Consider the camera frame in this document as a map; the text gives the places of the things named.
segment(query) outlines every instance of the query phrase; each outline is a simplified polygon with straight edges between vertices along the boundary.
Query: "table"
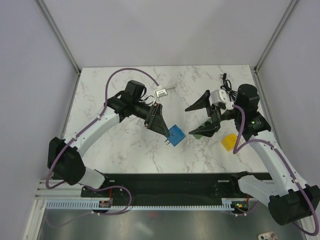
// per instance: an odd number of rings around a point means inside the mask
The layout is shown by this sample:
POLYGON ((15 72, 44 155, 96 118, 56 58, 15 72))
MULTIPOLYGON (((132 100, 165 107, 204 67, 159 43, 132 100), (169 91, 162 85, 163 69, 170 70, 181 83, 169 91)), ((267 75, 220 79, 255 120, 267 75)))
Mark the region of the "table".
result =
MULTIPOLYGON (((103 106, 108 77, 120 67, 92 67, 82 70, 70 111, 65 135, 71 134, 86 124, 103 106)), ((146 66, 138 67, 152 75, 160 85, 171 81, 177 87, 168 90, 168 96, 160 98, 163 118, 171 128, 177 125, 186 138, 176 147, 166 145, 166 138, 147 130, 144 120, 135 116, 106 132, 82 158, 84 164, 104 173, 230 173, 267 172, 256 152, 244 147, 234 155, 221 144, 222 139, 238 132, 233 120, 221 122, 221 129, 213 137, 195 139, 188 132, 196 129, 208 119, 206 110, 185 112, 205 92, 219 89, 220 74, 227 73, 232 89, 254 81, 248 65, 208 66, 146 66)), ((129 80, 145 84, 147 95, 152 95, 156 85, 144 74, 122 71, 110 82, 109 98, 124 90, 129 80)))

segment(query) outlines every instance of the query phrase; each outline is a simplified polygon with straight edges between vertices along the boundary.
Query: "reflective floor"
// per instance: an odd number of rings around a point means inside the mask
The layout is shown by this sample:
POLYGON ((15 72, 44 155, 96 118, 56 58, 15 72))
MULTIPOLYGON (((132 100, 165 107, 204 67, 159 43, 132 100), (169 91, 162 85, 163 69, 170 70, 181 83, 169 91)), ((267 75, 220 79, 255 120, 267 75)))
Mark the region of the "reflective floor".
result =
MULTIPOLYGON (((47 210, 51 224, 59 225, 83 210, 47 210)), ((138 211, 116 216, 86 215, 60 228, 46 223, 39 240, 257 240, 275 232, 278 240, 305 240, 292 224, 277 225, 268 209, 259 206, 248 216, 218 211, 138 211)))

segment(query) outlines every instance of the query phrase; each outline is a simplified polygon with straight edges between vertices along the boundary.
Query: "blue block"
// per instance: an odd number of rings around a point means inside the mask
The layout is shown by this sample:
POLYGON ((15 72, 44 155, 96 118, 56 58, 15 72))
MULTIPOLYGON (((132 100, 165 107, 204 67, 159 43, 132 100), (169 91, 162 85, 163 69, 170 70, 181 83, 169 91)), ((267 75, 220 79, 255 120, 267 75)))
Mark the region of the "blue block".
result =
POLYGON ((169 129, 169 133, 170 136, 167 139, 174 147, 186 137, 177 125, 173 125, 173 127, 169 129))

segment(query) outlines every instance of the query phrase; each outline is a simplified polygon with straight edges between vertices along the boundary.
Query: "green object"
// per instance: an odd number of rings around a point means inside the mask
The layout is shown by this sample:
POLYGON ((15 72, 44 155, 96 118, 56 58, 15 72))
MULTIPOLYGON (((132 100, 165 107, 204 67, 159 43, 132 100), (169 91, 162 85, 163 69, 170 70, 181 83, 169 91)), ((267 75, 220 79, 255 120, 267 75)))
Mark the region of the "green object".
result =
MULTIPOLYGON (((207 126, 209 124, 212 124, 212 119, 211 118, 208 118, 204 123, 202 123, 199 127, 204 127, 204 126, 207 126)), ((195 139, 200 139, 202 138, 203 136, 200 135, 200 134, 193 134, 193 136, 195 137, 195 139)))

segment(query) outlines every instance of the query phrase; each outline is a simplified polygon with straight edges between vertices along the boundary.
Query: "black power cord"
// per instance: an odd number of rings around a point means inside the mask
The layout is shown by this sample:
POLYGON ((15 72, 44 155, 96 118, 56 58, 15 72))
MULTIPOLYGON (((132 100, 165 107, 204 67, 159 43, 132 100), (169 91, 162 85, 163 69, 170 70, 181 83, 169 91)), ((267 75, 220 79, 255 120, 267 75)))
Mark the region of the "black power cord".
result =
POLYGON ((220 87, 222 90, 225 90, 225 92, 229 95, 229 99, 232 102, 236 101, 237 92, 232 90, 232 85, 229 79, 227 79, 227 74, 221 74, 222 77, 222 83, 223 85, 220 87))

